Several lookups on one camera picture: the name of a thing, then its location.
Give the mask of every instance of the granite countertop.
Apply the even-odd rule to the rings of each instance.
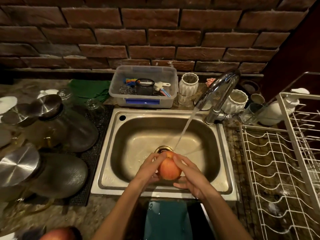
[[[66,87],[68,82],[69,80],[15,80],[14,85],[0,85],[0,97],[16,96],[19,103],[30,103],[37,97],[40,90],[61,89]],[[194,100],[199,97],[205,88],[206,85],[204,83],[200,83],[198,93],[194,95],[192,99]],[[108,98],[105,104],[114,104],[117,106],[112,97]],[[174,105],[171,109],[192,110],[193,106],[179,105],[178,98],[176,97],[174,100]],[[254,201],[251,198],[239,128],[234,122],[225,123],[224,127],[227,141],[229,143],[230,156],[240,196],[240,201],[235,204],[232,210],[237,215],[246,230],[254,239],[256,239],[258,235],[258,229],[260,228],[259,219],[255,210]],[[22,228],[27,229],[30,227],[46,225],[48,230],[58,227],[75,226],[78,228],[78,230],[80,230],[84,240],[91,239],[95,231],[103,222],[104,218],[114,207],[117,199],[118,197],[115,196],[101,196],[92,194],[90,195],[89,202],[86,207],[50,206],[47,210],[41,213],[26,216],[22,219],[15,218],[14,215],[21,210],[26,210],[29,208],[40,209],[43,206],[33,206],[20,203],[18,206],[8,208],[2,213],[2,209],[6,206],[6,204],[0,203],[0,236]],[[147,204],[148,200],[148,198],[139,198],[138,207],[142,207]]]

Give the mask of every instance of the water stream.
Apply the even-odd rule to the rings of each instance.
[[[188,121],[186,122],[186,126],[184,127],[184,129],[183,129],[183,131],[182,131],[182,133],[181,133],[181,135],[180,135],[180,137],[179,137],[179,140],[178,140],[177,144],[175,145],[174,148],[172,148],[173,151],[175,151],[175,149],[177,148],[177,146],[178,146],[181,138],[183,137],[184,133],[186,132],[186,130],[187,130],[187,128],[188,128],[191,120],[195,117],[195,115],[196,115],[196,113],[197,113],[198,111],[199,111],[199,109],[196,108],[196,107],[193,109],[193,112],[192,112],[192,114],[190,115],[190,118],[188,119]]]

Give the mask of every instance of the sink drain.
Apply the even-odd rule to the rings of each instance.
[[[162,145],[162,146],[159,146],[155,151],[154,153],[162,153],[164,151],[172,151],[173,152],[173,149],[170,147],[170,146],[167,146],[167,145]]]

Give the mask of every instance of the clear plastic storage box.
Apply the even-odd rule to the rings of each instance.
[[[126,78],[139,79],[147,78],[154,82],[170,83],[170,87],[163,87],[171,97],[168,96],[142,96],[124,95],[119,93],[121,86],[125,85]],[[119,106],[124,107],[144,107],[144,108],[163,108],[172,107],[174,98],[178,92],[177,70],[166,66],[142,66],[142,65],[122,65],[119,66],[113,75],[109,94],[116,98]]]

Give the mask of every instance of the black drain mat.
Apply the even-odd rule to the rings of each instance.
[[[56,199],[54,201],[54,205],[59,205],[59,206],[66,206],[66,205],[86,206],[87,205],[90,191],[91,191],[91,186],[94,180],[94,174],[96,173],[96,169],[98,166],[102,145],[103,145],[104,138],[106,136],[106,132],[110,123],[113,107],[114,107],[113,105],[105,105],[106,113],[103,117],[99,118],[98,120],[92,119],[88,113],[85,114],[86,119],[90,120],[98,128],[99,137],[97,139],[97,142],[96,144],[94,144],[93,147],[91,147],[87,151],[80,152],[80,153],[67,153],[67,154],[75,155],[81,158],[87,164],[88,166],[87,181],[78,193],[71,196],[70,198]],[[50,149],[50,150],[46,150],[45,152],[59,152],[59,149],[54,149],[54,150]],[[27,204],[33,204],[33,205],[44,205],[48,202],[48,198],[33,194],[32,196],[27,198],[24,202]]]

